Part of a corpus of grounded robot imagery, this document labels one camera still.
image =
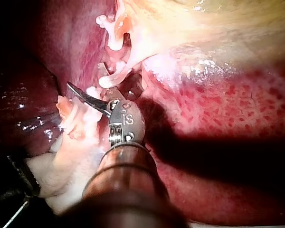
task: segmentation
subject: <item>copper-colored shaft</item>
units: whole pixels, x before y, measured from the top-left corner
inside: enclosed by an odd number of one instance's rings
[[[118,145],[106,153],[97,173],[88,182],[83,198],[118,190],[134,190],[168,199],[152,156],[135,143]]]

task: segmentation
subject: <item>curved scissor blade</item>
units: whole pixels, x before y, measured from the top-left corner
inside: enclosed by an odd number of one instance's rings
[[[89,96],[84,91],[82,91],[80,88],[76,87],[71,82],[67,82],[67,86],[81,99],[83,99],[84,102],[86,102],[88,105],[90,105],[92,108],[100,111],[102,114],[104,114],[106,117],[110,117],[111,113],[107,111],[107,106],[109,104],[108,101],[99,100],[95,97]]]

